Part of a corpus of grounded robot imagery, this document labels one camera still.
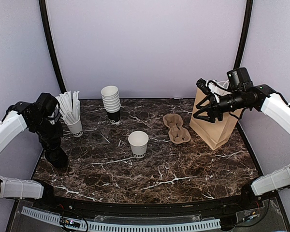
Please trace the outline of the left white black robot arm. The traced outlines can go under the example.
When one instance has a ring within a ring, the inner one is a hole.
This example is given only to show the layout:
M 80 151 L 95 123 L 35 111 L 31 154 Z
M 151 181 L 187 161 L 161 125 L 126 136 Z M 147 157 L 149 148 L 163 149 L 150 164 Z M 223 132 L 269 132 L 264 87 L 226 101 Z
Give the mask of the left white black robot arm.
M 0 199 L 39 200 L 48 211 L 58 207 L 53 187 L 41 180 L 12 177 L 8 168 L 25 167 L 29 156 L 36 157 L 37 143 L 30 145 L 26 136 L 29 131 L 38 136 L 46 160 L 55 168 L 64 168 L 68 157 L 61 148 L 63 136 L 59 122 L 59 103 L 55 99 L 37 100 L 34 103 L 20 101 L 11 105 L 0 121 Z

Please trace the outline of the stack of black lids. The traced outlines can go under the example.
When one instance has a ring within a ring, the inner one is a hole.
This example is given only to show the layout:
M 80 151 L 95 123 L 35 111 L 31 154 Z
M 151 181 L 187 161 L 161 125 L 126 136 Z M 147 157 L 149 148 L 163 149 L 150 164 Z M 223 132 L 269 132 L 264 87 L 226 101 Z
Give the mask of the stack of black lids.
M 62 150 L 61 147 L 55 150 L 46 150 L 45 158 L 50 162 L 55 168 L 64 168 L 68 164 L 68 156 Z

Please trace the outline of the stack of paper cups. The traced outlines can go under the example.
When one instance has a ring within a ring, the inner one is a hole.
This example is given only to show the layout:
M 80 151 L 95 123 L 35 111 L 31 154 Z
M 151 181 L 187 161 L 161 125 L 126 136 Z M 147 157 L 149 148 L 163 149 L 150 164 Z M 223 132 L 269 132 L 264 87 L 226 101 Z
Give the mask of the stack of paper cups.
M 101 96 L 104 108 L 108 118 L 112 124 L 117 124 L 120 121 L 120 97 L 119 90 L 116 86 L 106 86 L 101 90 Z

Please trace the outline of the white paper coffee cup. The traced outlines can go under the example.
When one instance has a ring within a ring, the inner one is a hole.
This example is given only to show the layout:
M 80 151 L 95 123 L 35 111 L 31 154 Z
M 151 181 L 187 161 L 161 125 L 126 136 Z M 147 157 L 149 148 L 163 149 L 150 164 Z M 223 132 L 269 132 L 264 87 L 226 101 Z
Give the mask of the white paper coffee cup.
M 128 136 L 133 156 L 142 159 L 146 155 L 147 145 L 149 141 L 148 135 L 144 131 L 134 131 Z

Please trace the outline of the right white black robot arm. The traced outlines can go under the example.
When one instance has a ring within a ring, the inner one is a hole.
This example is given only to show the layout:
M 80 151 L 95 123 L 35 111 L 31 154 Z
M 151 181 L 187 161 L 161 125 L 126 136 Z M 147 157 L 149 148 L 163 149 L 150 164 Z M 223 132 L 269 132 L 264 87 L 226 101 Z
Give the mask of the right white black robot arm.
M 247 184 L 237 206 L 247 210 L 256 196 L 290 188 L 290 103 L 283 95 L 265 84 L 224 96 L 206 84 L 197 88 L 205 96 L 194 104 L 192 117 L 214 125 L 226 116 L 237 119 L 264 172 Z

